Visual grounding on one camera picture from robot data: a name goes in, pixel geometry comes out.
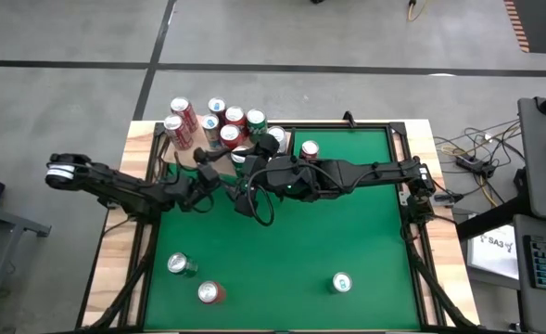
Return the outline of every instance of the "table leg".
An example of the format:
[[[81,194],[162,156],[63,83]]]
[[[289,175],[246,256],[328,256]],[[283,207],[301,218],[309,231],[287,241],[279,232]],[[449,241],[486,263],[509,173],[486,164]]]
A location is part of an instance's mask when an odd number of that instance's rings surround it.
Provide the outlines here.
[[[465,241],[494,228],[507,225],[512,222],[515,214],[532,215],[527,194],[520,194],[496,208],[456,225],[458,239]]]

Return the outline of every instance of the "concrete floor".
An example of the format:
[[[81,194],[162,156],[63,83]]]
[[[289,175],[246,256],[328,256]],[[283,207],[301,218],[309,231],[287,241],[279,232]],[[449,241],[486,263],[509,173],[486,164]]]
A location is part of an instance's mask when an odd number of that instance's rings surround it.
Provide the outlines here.
[[[0,59],[148,62],[166,3],[0,0]],[[406,3],[178,0],[160,61],[546,70],[546,55],[520,51],[501,0],[433,0],[412,24]],[[0,330],[73,328],[106,211],[90,195],[47,187],[44,165],[51,153],[81,152],[117,167],[145,75],[0,68],[3,208],[53,226],[48,239],[23,240],[0,300]],[[546,96],[546,78],[158,71],[143,119],[162,119],[173,96],[190,97],[201,114],[209,97],[224,96],[276,119],[337,118],[349,109],[360,119],[427,118],[435,135],[455,136],[515,118],[515,101],[535,95]],[[521,149],[518,138],[512,143]],[[492,179],[506,199],[523,165],[512,158]],[[456,191],[475,187],[463,174],[446,180]],[[489,207],[479,194],[457,206]],[[473,290],[483,325],[518,320],[512,291]]]

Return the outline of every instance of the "cluster of cans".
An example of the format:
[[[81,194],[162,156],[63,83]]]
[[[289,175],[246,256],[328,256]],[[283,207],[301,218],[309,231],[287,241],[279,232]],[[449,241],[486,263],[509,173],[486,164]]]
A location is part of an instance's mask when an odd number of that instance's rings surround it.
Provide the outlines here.
[[[185,150],[193,146],[192,134],[199,125],[211,148],[226,147],[230,149],[246,149],[242,143],[249,139],[258,142],[263,134],[273,135],[279,142],[279,152],[285,153],[287,148],[286,131],[280,126],[268,127],[264,111],[251,109],[244,112],[241,107],[227,107],[221,97],[212,98],[209,103],[209,115],[204,116],[198,124],[197,114],[192,103],[185,97],[176,97],[171,101],[171,115],[165,119],[166,133],[176,149]],[[314,141],[307,141],[301,146],[300,156],[303,159],[316,159],[319,147]],[[240,157],[232,156],[236,163],[243,163]]]
[[[168,260],[168,270],[178,276],[192,277],[197,274],[198,265],[189,256],[182,252],[174,253]],[[331,293],[349,292],[353,286],[349,274],[336,273],[328,279],[327,287]],[[205,281],[198,286],[198,298],[205,304],[221,303],[227,297],[225,288],[216,281]]]

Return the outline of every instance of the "green table surface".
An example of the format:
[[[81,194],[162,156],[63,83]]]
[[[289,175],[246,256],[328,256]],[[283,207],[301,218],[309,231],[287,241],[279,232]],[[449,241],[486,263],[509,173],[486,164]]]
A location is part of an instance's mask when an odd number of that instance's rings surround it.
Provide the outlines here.
[[[390,160],[384,130],[298,130],[296,150],[310,139],[320,158]],[[162,215],[145,329],[419,328],[394,186],[315,203],[273,200],[270,227],[236,213],[222,190],[214,199],[205,214]],[[177,251],[195,259],[196,276],[168,271]],[[353,287],[331,294],[326,285],[341,271]],[[198,299],[206,280],[223,285],[224,302]]]

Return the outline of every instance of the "red soda can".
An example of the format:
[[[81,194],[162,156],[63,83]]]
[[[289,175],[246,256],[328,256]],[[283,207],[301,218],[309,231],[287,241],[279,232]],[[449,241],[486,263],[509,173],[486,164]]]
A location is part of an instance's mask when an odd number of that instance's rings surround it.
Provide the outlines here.
[[[239,128],[232,124],[225,125],[221,128],[220,138],[222,144],[229,149],[237,148],[244,139]]]
[[[170,115],[165,118],[163,126],[165,127],[165,133],[176,149],[185,150],[192,147],[194,140],[188,132],[188,128],[182,117]]]
[[[308,140],[301,144],[299,157],[303,160],[318,159],[318,153],[320,153],[320,147],[318,146],[318,143],[313,140]]]
[[[170,104],[171,113],[176,114],[184,120],[188,131],[193,134],[198,128],[197,114],[192,104],[186,97],[176,97]]]
[[[225,112],[225,124],[237,126],[243,137],[248,136],[246,121],[246,114],[239,107],[229,107]]]
[[[206,281],[198,287],[198,298],[205,304],[223,302],[227,292],[221,284],[215,281]]]

